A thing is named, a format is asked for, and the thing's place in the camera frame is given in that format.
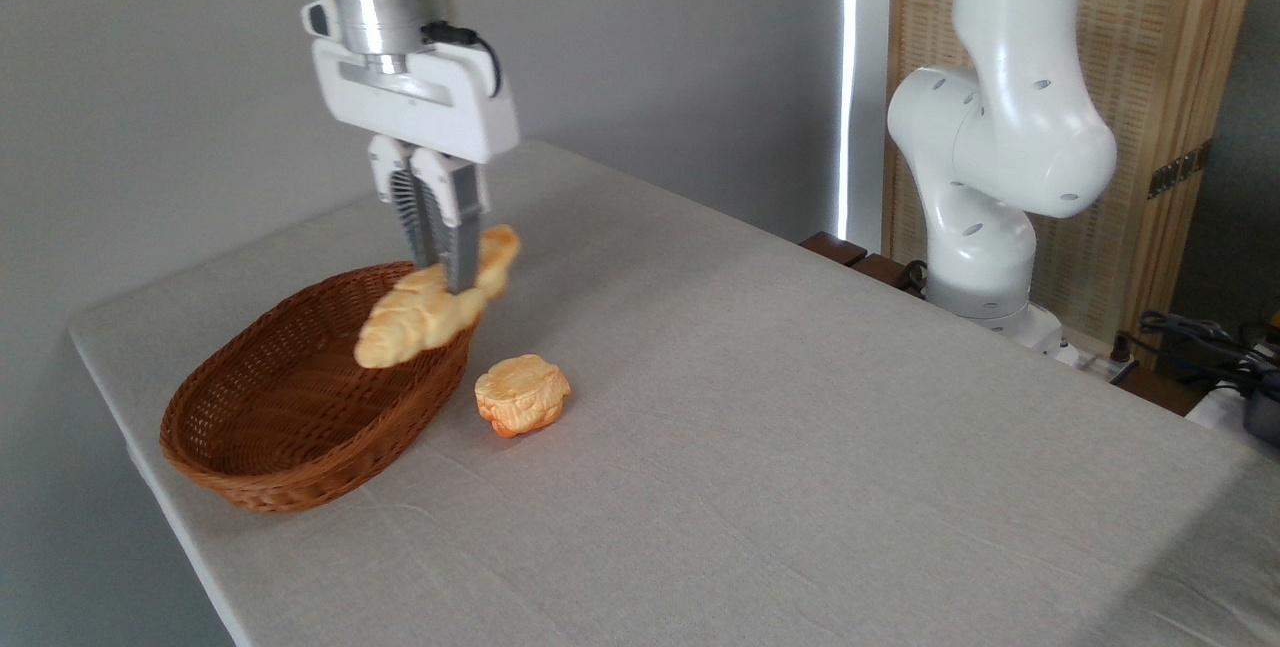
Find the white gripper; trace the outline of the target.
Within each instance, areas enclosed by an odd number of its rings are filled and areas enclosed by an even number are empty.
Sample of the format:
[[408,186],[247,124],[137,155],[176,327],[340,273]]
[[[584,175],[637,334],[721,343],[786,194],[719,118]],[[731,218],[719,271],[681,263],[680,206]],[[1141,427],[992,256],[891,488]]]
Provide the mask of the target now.
[[[310,3],[302,22],[314,37],[326,109],[335,120],[375,133],[367,156],[378,197],[396,209],[413,264],[442,264],[451,293],[472,288],[489,209],[477,163],[521,140],[493,54],[484,46],[431,44],[407,55],[403,72],[384,74],[342,44],[335,0]],[[426,149],[412,151],[403,142]]]

